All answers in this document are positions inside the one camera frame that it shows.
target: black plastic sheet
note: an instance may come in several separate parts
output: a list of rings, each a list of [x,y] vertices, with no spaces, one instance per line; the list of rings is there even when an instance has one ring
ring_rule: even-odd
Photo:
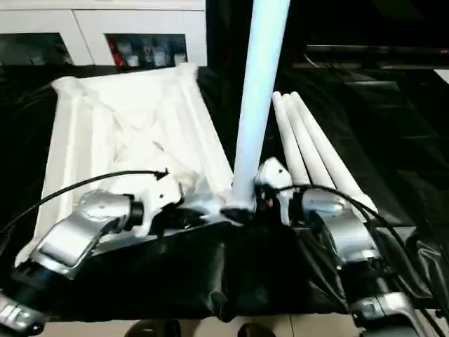
[[[41,194],[56,103],[48,83],[64,75],[115,72],[112,67],[13,68],[0,75],[4,223]],[[203,68],[198,83],[233,164],[241,78]],[[400,275],[398,285],[417,305],[449,307],[448,85],[431,71],[318,69],[279,70],[276,89],[302,96],[362,190],[408,240],[413,265],[382,234],[388,260]],[[280,153],[271,114],[262,160]],[[0,235],[0,282],[31,239],[35,217]],[[436,300],[414,268],[431,279]],[[320,242],[306,229],[278,223],[221,224],[93,257],[58,308],[61,319],[86,321],[209,315],[227,321],[235,315],[346,310]]]

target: floor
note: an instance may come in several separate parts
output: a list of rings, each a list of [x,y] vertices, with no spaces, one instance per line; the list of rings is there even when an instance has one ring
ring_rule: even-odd
[[[271,317],[237,317],[230,323],[223,323],[214,317],[200,322],[181,320],[183,337],[234,337],[246,322],[257,322],[270,328],[276,337],[352,337],[361,330],[354,326],[348,315],[281,315]],[[437,319],[441,328],[448,331],[448,325]],[[43,337],[123,337],[136,321],[111,321],[103,323],[50,323],[40,335]],[[429,330],[430,336],[436,336]]]

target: metal joint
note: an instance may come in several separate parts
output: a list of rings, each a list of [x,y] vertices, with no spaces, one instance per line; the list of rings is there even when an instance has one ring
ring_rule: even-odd
[[[122,231],[130,208],[130,198],[125,195],[98,190],[86,193],[77,209],[39,242],[30,259],[73,278],[102,236]]]

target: white tube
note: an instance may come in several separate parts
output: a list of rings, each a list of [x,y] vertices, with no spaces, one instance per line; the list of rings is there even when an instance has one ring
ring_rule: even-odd
[[[254,0],[228,207],[251,211],[255,208],[254,177],[259,167],[289,5],[290,0]]]
[[[312,142],[300,115],[296,111],[290,95],[283,95],[282,101],[286,107],[290,125],[292,126],[293,133],[295,134],[296,142],[300,148],[302,158],[306,164],[311,181],[313,184],[335,188],[332,179],[330,178],[329,173],[315,148],[314,142]]]
[[[376,211],[373,201],[362,192],[300,95],[293,92],[290,97],[336,188]]]
[[[283,153],[286,156],[287,167],[292,176],[293,184],[310,184],[306,166],[297,146],[281,94],[278,91],[273,93],[273,106],[279,133],[281,134]]]

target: bottle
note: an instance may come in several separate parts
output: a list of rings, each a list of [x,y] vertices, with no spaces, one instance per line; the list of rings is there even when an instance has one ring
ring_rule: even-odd
[[[140,65],[139,57],[137,55],[129,55],[126,58],[126,63],[128,63],[129,67],[138,67]]]

